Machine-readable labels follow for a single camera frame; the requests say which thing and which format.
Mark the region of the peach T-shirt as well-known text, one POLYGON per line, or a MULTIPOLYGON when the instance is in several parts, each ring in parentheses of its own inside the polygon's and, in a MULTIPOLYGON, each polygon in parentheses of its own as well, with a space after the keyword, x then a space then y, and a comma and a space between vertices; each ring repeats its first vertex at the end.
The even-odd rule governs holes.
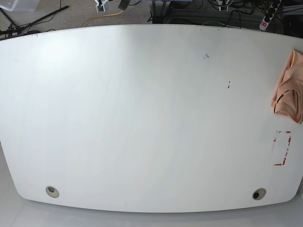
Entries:
POLYGON ((303 53, 293 49, 282 69, 271 101, 273 113, 303 123, 303 53))

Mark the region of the clear plastic storage box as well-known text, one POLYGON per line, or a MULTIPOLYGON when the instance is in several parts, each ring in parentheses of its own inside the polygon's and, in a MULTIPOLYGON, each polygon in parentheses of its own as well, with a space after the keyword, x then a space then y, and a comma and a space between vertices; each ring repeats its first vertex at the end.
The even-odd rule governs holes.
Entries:
POLYGON ((0 0, 0 8, 9 12, 34 12, 40 0, 0 0))

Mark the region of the red tape rectangle marking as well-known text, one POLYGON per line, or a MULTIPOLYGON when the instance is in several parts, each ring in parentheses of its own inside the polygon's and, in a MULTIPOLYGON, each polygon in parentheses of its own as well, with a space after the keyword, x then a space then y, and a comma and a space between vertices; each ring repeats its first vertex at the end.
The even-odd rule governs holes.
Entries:
POLYGON ((276 131, 272 151, 273 166, 283 166, 285 164, 291 138, 291 131, 276 131))

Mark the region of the white power strip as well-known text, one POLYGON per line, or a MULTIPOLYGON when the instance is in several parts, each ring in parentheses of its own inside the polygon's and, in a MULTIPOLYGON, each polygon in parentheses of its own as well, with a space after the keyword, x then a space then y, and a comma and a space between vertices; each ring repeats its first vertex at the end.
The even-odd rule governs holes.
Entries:
POLYGON ((273 0, 272 1, 269 9, 265 13, 264 18, 263 18, 263 20, 261 21, 261 23, 259 25, 259 29, 261 31, 266 31, 266 29, 267 29, 268 25, 270 24, 273 16, 277 13, 280 4, 281 4, 281 0, 273 0))

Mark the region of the black equipment base on floor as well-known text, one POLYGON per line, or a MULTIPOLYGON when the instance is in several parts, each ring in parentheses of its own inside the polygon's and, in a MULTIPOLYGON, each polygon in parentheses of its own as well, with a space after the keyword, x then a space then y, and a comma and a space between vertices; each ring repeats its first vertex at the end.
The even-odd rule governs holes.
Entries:
POLYGON ((206 0, 149 0, 150 17, 147 22, 166 24, 172 21, 175 10, 201 11, 209 7, 206 0))

